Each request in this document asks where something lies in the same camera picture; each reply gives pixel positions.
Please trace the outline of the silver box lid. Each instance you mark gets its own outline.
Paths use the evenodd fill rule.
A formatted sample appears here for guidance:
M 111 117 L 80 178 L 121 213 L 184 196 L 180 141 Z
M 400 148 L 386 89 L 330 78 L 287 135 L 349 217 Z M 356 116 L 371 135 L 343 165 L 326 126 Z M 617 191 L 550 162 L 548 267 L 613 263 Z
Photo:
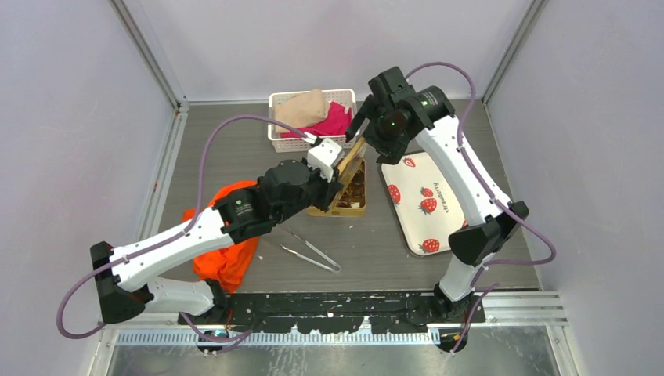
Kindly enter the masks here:
M 339 172 L 338 180 L 345 182 L 350 181 L 352 177 L 357 173 L 359 167 L 362 163 L 364 155 L 366 153 L 366 140 L 364 137 L 360 137 L 355 142 L 354 146 L 347 152 L 347 154 L 342 158 L 340 163 L 337 165 L 337 170 Z

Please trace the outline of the gold chocolate tray box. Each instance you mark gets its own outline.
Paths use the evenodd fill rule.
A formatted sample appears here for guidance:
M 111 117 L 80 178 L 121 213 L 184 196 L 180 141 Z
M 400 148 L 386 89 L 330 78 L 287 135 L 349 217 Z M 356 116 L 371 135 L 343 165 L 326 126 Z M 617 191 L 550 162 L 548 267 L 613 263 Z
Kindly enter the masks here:
M 357 173 L 333 208 L 328 211 L 321 211 L 315 207 L 309 207 L 305 210 L 305 213 L 315 217 L 358 218 L 364 215 L 366 203 L 366 162 L 362 160 Z

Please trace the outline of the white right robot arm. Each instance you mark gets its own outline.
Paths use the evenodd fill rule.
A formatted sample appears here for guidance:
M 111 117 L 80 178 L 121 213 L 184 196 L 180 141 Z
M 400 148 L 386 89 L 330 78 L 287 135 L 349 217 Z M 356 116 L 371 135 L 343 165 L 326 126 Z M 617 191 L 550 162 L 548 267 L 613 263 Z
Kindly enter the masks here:
M 449 235 L 453 257 L 434 288 L 437 316 L 452 322 L 464 313 L 479 270 L 523 225 L 529 209 L 494 185 L 439 87 L 417 91 L 399 67 L 379 73 L 368 85 L 370 94 L 346 138 L 361 132 L 383 165 L 397 165 L 410 142 L 416 141 L 446 179 L 464 214 L 467 225 Z

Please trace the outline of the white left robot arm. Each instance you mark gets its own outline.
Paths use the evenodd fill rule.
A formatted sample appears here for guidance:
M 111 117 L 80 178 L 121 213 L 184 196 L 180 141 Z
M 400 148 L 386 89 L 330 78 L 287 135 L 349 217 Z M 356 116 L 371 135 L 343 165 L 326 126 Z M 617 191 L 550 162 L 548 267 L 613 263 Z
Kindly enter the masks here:
M 187 284 L 158 276 L 209 251 L 270 233 L 310 206 L 327 209 L 343 187 L 337 162 L 285 160 L 255 184 L 232 190 L 191 220 L 128 246 L 106 241 L 90 248 L 102 319 L 118 324 L 165 306 L 216 324 L 229 311 L 219 283 Z

